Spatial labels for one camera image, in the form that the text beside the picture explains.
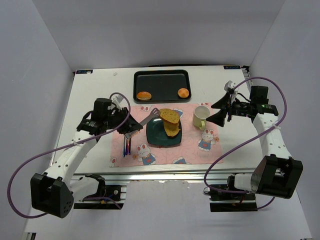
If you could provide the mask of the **seeded bread slice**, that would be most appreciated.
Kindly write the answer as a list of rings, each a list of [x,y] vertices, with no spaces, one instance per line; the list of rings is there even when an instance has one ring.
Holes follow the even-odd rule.
[[[168,137],[175,137],[180,131],[179,123],[171,123],[168,121],[164,121],[163,127]]]
[[[159,110],[159,112],[160,112],[160,118],[171,124],[177,124],[180,120],[179,114],[172,109],[162,108]]]

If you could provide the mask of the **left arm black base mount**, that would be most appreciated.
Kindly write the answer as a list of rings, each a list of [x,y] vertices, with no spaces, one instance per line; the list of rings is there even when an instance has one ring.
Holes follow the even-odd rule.
[[[79,178],[81,180],[94,180],[97,182],[95,193],[86,196],[84,199],[75,202],[74,209],[77,210],[121,210],[126,199],[127,186],[106,181],[97,174],[86,174]]]

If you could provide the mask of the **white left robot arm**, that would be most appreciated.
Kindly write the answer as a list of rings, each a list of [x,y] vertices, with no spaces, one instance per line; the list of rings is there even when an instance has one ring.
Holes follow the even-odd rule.
[[[130,114],[130,107],[121,107],[125,97],[113,93],[110,98],[97,98],[76,128],[69,146],[44,173],[36,173],[30,180],[31,205],[34,209],[59,218],[66,217],[74,203],[85,198],[103,198],[105,179],[89,173],[72,181],[75,171],[101,137],[117,131],[127,134],[143,127]]]

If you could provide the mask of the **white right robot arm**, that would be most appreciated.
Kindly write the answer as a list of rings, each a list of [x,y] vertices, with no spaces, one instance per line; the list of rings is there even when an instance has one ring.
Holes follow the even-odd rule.
[[[248,102],[237,99],[238,91],[234,82],[227,82],[224,90],[226,94],[211,106],[218,109],[218,113],[206,120],[222,127],[233,116],[250,118],[258,133],[263,158],[253,173],[230,175],[226,188],[221,192],[291,198],[302,174],[303,164],[293,159],[285,145],[278,126],[277,107],[269,104],[268,87],[252,86]]]

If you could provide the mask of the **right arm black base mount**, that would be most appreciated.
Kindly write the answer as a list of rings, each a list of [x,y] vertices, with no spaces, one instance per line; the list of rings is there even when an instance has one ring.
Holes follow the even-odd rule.
[[[250,191],[250,173],[238,173],[230,175],[226,184],[211,184],[205,187],[203,193],[209,197],[210,211],[222,212],[256,212],[258,210],[256,196],[253,193],[235,193],[241,191],[242,187]]]

